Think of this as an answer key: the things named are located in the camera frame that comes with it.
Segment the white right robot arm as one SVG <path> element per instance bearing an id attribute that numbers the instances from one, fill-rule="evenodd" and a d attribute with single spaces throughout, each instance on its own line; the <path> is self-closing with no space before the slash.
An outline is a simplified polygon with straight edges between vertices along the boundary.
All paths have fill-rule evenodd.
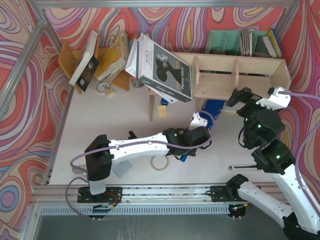
<path id="1" fill-rule="evenodd" d="M 268 98 L 251 89 L 234 89 L 228 107 L 243 103 L 237 114 L 243 118 L 238 134 L 241 147 L 252 150 L 255 168 L 274 180 L 287 203 L 282 203 L 237 174 L 224 186 L 211 186 L 206 192 L 213 202 L 247 201 L 270 216 L 290 240 L 317 240 L 320 237 L 320 205 L 299 170 L 299 156 L 277 136 L 285 126 L 279 110 L 286 108 L 294 93 L 283 87 L 271 87 Z"/>

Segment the blue microfiber duster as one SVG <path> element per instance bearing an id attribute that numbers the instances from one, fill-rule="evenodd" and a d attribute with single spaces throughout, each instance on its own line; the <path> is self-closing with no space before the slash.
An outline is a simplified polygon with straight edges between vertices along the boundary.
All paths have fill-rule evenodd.
<path id="1" fill-rule="evenodd" d="M 222 109 L 225 105 L 225 100 L 217 100 L 217 99 L 208 99 L 202 108 L 203 111 L 210 113 L 214 120 L 217 120 L 219 114 L 222 112 Z M 201 113 L 200 116 L 202 118 L 207 119 L 207 129 L 211 130 L 214 126 L 213 121 L 206 115 Z"/>

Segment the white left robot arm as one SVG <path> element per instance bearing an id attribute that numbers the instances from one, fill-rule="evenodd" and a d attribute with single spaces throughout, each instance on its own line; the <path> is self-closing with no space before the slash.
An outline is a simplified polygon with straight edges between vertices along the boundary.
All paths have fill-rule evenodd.
<path id="1" fill-rule="evenodd" d="M 212 143 L 212 136 L 205 126 L 192 130 L 168 128 L 144 138 L 109 140 L 105 134 L 97 136 L 85 149 L 85 164 L 91 195 L 106 191 L 106 179 L 113 164 L 145 156 L 192 156 L 197 149 L 205 149 Z"/>

